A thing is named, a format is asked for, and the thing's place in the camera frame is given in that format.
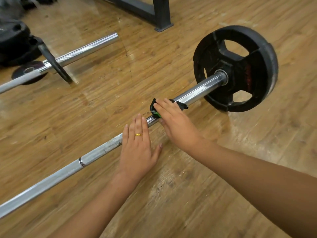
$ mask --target wooden floor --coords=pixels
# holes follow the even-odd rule
[[[317,176],[317,0],[170,0],[172,28],[154,27],[102,0],[59,0],[23,19],[55,56],[112,32],[120,41],[58,75],[0,95],[0,203],[149,116],[154,97],[195,85],[192,56],[217,28],[251,27],[273,44],[279,79],[244,113],[221,113],[204,99],[186,111],[205,137]],[[0,83],[14,69],[0,70]],[[101,237],[283,238],[279,228],[213,172],[169,142]],[[120,148],[0,220],[1,238],[45,238],[111,178]]]

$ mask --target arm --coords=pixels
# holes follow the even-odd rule
[[[147,122],[139,114],[129,127],[124,128],[120,164],[112,180],[50,238],[99,237],[141,179],[156,164],[161,150],[162,145],[159,145],[151,154]]]
[[[289,235],[317,237],[316,178],[208,141],[176,103],[156,102],[160,122],[179,148],[218,174]]]

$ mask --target right hand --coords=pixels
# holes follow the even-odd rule
[[[156,99],[154,108],[162,117],[160,123],[169,139],[185,152],[190,152],[204,139],[191,120],[181,111],[176,102]]]

